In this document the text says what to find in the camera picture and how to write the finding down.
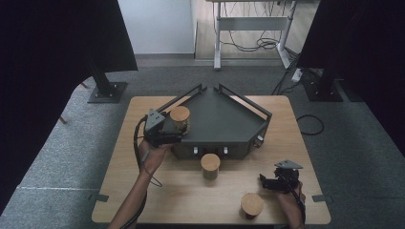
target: wire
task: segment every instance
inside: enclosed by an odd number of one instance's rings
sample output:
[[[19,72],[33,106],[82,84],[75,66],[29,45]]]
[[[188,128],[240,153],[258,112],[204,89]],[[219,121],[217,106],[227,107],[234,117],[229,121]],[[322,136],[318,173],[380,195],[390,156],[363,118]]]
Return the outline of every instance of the wire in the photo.
[[[283,82],[286,79],[286,76],[288,75],[288,73],[295,70],[295,65],[296,65],[296,63],[298,61],[298,56],[299,56],[299,54],[297,55],[297,58],[293,59],[290,62],[289,66],[287,67],[286,71],[284,72],[283,77],[280,79],[279,83],[273,89],[273,92],[271,93],[271,95],[280,95],[280,94],[282,94],[281,88],[282,88]]]
[[[141,166],[142,166],[143,170],[146,172],[146,174],[148,174],[149,177],[151,177],[155,182],[157,182],[157,183],[155,183],[154,181],[151,180],[150,182],[151,182],[153,185],[158,186],[158,187],[163,187],[163,184],[161,184],[160,181],[158,181],[156,178],[154,178],[154,177],[151,175],[151,173],[149,173],[149,171],[146,169],[146,167],[145,167],[145,162],[144,162],[144,161],[142,161]]]
[[[284,1],[284,6],[283,6],[283,13],[281,14],[282,16],[284,16],[284,12],[286,11],[286,3],[287,3],[287,1],[285,0]]]
[[[230,11],[229,15],[233,12],[233,9],[235,8],[235,5],[236,5],[236,4],[237,4],[237,3],[234,3],[234,4],[233,4],[232,10]],[[226,10],[226,3],[224,3],[224,11],[225,11],[226,17],[228,17],[227,10]]]
[[[235,8],[235,4],[232,6],[231,12],[233,12],[234,8]],[[274,3],[272,5],[271,11],[269,13],[270,16],[272,15],[273,8],[274,8]],[[226,3],[224,3],[224,13],[225,13],[226,16],[228,16],[227,9],[226,9]],[[215,23],[216,18],[215,18],[215,5],[214,5],[214,3],[212,3],[212,17],[213,17],[213,20],[214,20],[214,32],[215,32],[215,34],[217,34],[217,28],[216,28],[216,23]],[[224,42],[224,41],[221,41],[221,40],[220,40],[220,42],[222,44],[224,44],[224,45],[232,45],[232,46],[236,47],[241,52],[255,52],[255,51],[259,50],[259,49],[264,49],[264,50],[267,50],[267,51],[268,50],[274,50],[277,47],[277,45],[279,43],[279,40],[276,40],[274,38],[263,37],[265,32],[266,31],[263,31],[260,38],[256,41],[256,44],[257,44],[256,47],[243,47],[243,46],[238,45],[235,42],[235,40],[234,40],[234,38],[232,36],[232,33],[235,33],[235,31],[229,31],[229,36],[230,36],[230,39],[231,39],[232,42]]]
[[[255,12],[256,12],[256,16],[258,17],[258,16],[259,16],[259,13],[257,12],[256,2],[253,2],[253,7],[254,7],[254,10],[255,10]]]
[[[324,130],[325,130],[325,125],[324,125],[324,122],[322,122],[322,120],[321,120],[319,117],[317,117],[317,116],[315,116],[315,115],[312,115],[312,114],[305,114],[305,115],[302,115],[302,116],[298,117],[298,118],[297,118],[297,122],[298,122],[300,119],[304,118],[304,117],[313,117],[313,118],[315,118],[316,120],[318,120],[319,123],[321,123],[321,130],[318,131],[318,132],[315,132],[315,133],[305,133],[305,132],[301,132],[302,135],[319,135],[319,134],[321,134],[322,132],[324,132]]]
[[[138,220],[140,214],[143,212],[143,209],[145,208],[146,200],[147,200],[148,193],[145,194],[145,197],[143,198],[142,204],[140,205],[139,209],[137,212],[124,224],[120,227],[120,229],[126,229],[129,226],[132,225],[135,221]]]
[[[301,200],[301,197],[299,197],[299,196],[297,195],[297,193],[295,192],[295,190],[291,187],[291,185],[289,184],[288,180],[287,180],[285,177],[283,177],[282,175],[280,175],[280,178],[284,181],[284,183],[285,183],[285,184],[287,185],[287,187],[289,188],[289,191],[290,191],[290,192],[292,193],[292,195],[294,196],[295,201],[297,202],[298,207],[300,208],[300,211],[301,211],[301,219],[303,220],[303,223],[305,224],[305,221],[306,221],[307,216],[306,216],[306,212],[305,212],[306,207],[305,207],[304,202]]]
[[[294,88],[297,87],[297,86],[300,85],[300,84],[301,84],[300,82],[297,82],[297,83],[295,83],[294,85],[292,85],[292,86],[289,87],[289,88],[284,88],[284,89],[280,92],[280,95],[281,95],[281,94],[289,94],[289,93],[292,93],[292,91],[294,90]]]

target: metal leg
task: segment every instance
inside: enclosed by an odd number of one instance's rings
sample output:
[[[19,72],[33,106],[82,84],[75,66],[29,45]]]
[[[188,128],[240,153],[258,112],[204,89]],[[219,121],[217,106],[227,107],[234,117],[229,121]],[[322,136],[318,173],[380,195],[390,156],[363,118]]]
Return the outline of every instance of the metal leg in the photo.
[[[217,12],[217,37],[215,40],[215,54],[214,54],[214,70],[219,71],[221,69],[221,2],[218,3]]]
[[[280,54],[281,60],[283,61],[283,65],[285,68],[288,68],[289,64],[290,64],[289,59],[288,59],[289,55],[285,49],[285,45],[286,45],[289,29],[291,28],[292,19],[294,17],[296,6],[297,6],[297,2],[292,1],[291,8],[289,9],[288,22],[286,24],[286,28],[283,30],[283,34],[281,36],[280,43],[277,45],[277,51]]]
[[[66,121],[65,121],[65,119],[64,119],[62,116],[59,117],[59,121],[60,121],[62,124],[66,124]]]
[[[85,89],[88,89],[88,88],[89,88],[89,87],[87,87],[87,85],[84,84],[84,83],[80,83],[80,85],[83,86],[83,88],[85,88]]]
[[[88,103],[118,103],[124,89],[127,85],[125,82],[110,82],[105,73],[98,68],[93,57],[86,52],[85,59],[86,67],[90,75],[96,82],[96,87],[90,95]]]

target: human arm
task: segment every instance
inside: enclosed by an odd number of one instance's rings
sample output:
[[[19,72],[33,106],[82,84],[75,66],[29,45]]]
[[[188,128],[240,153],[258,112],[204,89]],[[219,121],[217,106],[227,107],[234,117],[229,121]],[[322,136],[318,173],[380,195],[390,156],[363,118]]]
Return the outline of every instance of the human arm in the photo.
[[[298,197],[305,201],[306,196],[302,193],[303,183],[300,182],[298,187],[295,188],[295,193]],[[305,225],[302,219],[300,207],[297,204],[292,193],[285,194],[283,192],[275,192],[274,195],[277,197],[279,204],[288,219],[288,225],[290,229],[305,229]]]
[[[144,162],[141,163],[141,168],[139,171],[138,178],[128,193],[128,196],[121,203],[116,215],[111,221],[108,228],[120,228],[129,219],[131,219],[141,206],[143,199],[146,195],[146,190],[152,179],[153,174],[160,167],[165,152],[170,150],[171,145],[163,145],[159,148],[153,148],[147,141],[143,140],[139,145],[140,158],[143,158],[145,154],[148,156],[145,158]],[[135,228],[136,223],[132,223],[128,228]]]

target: white desk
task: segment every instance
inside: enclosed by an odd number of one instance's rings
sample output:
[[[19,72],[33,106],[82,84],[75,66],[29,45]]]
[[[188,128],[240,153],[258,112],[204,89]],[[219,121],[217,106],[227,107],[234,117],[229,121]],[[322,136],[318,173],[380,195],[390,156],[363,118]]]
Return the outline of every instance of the white desk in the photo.
[[[287,16],[281,17],[221,17],[222,2],[256,2],[254,0],[205,0],[207,2],[217,3],[217,37],[215,42],[214,70],[221,69],[221,31],[282,31],[282,36],[277,51],[285,68],[289,66],[288,53],[285,49],[288,32],[292,24],[296,1],[292,1]]]

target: gray floor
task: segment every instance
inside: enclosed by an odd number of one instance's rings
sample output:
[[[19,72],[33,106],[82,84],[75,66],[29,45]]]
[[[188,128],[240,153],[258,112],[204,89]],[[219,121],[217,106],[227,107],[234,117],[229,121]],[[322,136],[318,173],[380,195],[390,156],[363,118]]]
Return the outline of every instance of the gray floor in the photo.
[[[138,63],[138,72],[108,74],[110,81],[128,82],[118,104],[88,104],[92,78],[85,81],[90,89],[77,87],[62,114],[68,123],[56,123],[0,228],[104,228],[91,219],[95,195],[133,96],[176,95],[196,83],[219,82],[241,94],[271,94],[284,73],[277,61],[257,67],[224,62],[220,72],[211,62],[187,57],[143,56]],[[291,84],[286,80],[285,87]],[[286,96],[297,117],[317,115],[325,124],[322,134],[304,140],[328,197],[331,223],[310,228],[405,228],[405,159],[367,105],[350,102],[344,93],[341,103],[310,102],[301,85]],[[309,118],[299,126],[303,132],[320,128]]]

